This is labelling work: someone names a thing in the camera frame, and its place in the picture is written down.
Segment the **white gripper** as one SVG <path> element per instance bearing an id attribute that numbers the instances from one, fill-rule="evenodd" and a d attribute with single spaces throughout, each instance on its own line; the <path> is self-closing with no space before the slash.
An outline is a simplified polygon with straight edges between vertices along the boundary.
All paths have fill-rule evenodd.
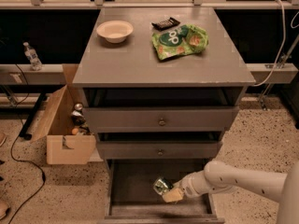
<path id="1" fill-rule="evenodd" d="M 197 198 L 207 193 L 207 182 L 203 171 L 186 175 L 163 195 L 166 203 L 181 201 L 184 197 Z"/>

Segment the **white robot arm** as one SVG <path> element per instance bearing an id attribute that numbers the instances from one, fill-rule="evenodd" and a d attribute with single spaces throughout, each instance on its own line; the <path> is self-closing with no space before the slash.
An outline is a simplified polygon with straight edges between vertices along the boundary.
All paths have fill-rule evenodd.
<path id="1" fill-rule="evenodd" d="M 183 177 L 173 188 L 165 187 L 166 203 L 219 193 L 239 187 L 278 203 L 276 224 L 299 224 L 299 163 L 287 174 L 239 169 L 222 161 L 210 161 L 203 171 Z"/>

